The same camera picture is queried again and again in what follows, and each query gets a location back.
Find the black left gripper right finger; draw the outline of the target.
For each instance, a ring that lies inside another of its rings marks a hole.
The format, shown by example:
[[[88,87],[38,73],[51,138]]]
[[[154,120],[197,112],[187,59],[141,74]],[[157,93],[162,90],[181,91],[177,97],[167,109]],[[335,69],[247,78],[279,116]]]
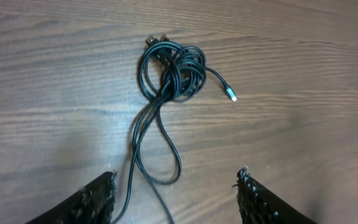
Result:
[[[245,224],[315,224],[254,179],[244,166],[237,173],[237,202]]]

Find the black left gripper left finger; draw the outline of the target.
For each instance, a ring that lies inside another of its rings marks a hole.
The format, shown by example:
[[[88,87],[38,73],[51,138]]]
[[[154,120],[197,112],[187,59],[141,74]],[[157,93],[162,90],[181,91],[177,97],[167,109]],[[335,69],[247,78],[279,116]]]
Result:
[[[107,171],[27,224],[110,224],[117,172]]]

